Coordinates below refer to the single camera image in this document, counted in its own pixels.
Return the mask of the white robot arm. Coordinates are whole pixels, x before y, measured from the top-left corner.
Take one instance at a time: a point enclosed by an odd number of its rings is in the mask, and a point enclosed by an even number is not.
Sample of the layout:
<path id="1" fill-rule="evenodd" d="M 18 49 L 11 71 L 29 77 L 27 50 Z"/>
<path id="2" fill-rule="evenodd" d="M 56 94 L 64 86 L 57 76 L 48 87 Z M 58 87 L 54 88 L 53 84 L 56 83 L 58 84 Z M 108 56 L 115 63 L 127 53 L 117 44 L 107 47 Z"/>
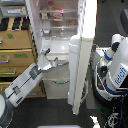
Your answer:
<path id="1" fill-rule="evenodd" d="M 58 58 L 50 61 L 43 50 L 37 59 L 0 94 L 0 128 L 7 128 L 12 121 L 13 108 L 17 107 L 40 83 L 43 73 L 57 66 Z"/>

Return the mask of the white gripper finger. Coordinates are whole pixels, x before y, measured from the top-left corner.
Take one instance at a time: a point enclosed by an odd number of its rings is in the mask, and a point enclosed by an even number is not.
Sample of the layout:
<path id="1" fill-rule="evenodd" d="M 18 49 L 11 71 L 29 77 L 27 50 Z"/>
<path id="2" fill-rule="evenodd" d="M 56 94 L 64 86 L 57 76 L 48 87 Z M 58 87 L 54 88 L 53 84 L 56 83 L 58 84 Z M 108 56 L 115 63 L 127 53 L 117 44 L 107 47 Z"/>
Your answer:
<path id="1" fill-rule="evenodd" d="M 51 61 L 52 67 L 56 67 L 58 62 L 58 57 L 56 57 L 54 60 Z"/>
<path id="2" fill-rule="evenodd" d="M 50 48 L 47 50 L 42 50 L 41 55 L 46 56 L 50 52 Z"/>

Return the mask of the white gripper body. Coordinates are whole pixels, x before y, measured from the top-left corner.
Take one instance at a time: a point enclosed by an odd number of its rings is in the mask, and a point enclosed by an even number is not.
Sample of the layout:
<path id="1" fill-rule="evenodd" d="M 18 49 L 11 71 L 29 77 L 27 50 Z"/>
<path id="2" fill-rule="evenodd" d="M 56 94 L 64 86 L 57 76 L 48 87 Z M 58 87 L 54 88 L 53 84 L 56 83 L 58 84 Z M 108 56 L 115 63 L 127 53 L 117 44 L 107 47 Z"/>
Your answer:
<path id="1" fill-rule="evenodd" d="M 51 62 L 47 59 L 47 57 L 44 54 L 40 54 L 38 56 L 37 66 L 38 69 L 41 71 L 48 71 L 52 68 Z"/>

